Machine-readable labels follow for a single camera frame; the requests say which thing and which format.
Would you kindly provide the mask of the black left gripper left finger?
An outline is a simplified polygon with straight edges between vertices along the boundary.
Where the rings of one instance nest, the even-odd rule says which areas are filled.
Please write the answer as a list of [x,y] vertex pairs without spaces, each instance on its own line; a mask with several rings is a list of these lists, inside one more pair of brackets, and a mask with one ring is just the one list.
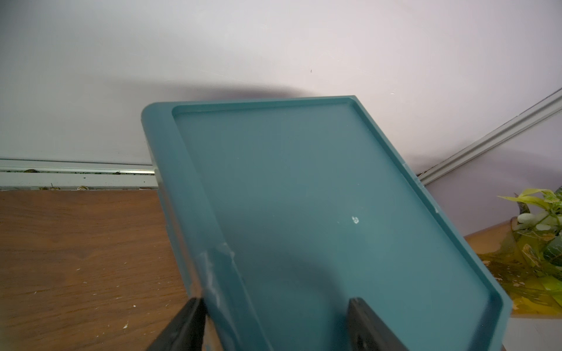
[[191,298],[146,350],[200,351],[205,326],[205,303],[202,298]]

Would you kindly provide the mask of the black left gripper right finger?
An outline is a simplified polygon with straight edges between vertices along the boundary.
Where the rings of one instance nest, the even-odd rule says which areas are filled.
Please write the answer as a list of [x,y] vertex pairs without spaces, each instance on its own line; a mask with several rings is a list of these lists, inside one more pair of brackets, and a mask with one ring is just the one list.
[[352,350],[408,351],[408,348],[362,298],[349,300],[347,326]]

